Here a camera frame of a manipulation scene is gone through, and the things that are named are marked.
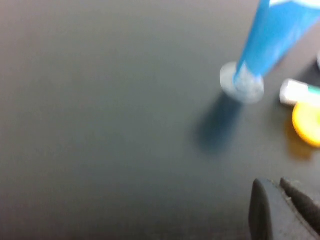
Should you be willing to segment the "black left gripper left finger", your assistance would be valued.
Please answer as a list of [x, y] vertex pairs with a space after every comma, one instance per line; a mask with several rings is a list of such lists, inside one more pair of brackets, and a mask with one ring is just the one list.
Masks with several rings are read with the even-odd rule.
[[253, 240], [318, 239], [280, 182], [266, 178], [257, 178], [252, 184], [249, 229]]

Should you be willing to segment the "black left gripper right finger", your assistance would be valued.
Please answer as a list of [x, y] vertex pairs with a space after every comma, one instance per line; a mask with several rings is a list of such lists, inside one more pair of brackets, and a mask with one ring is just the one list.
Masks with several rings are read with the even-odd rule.
[[298, 180], [281, 178], [280, 186], [304, 220], [320, 234], [320, 192]]

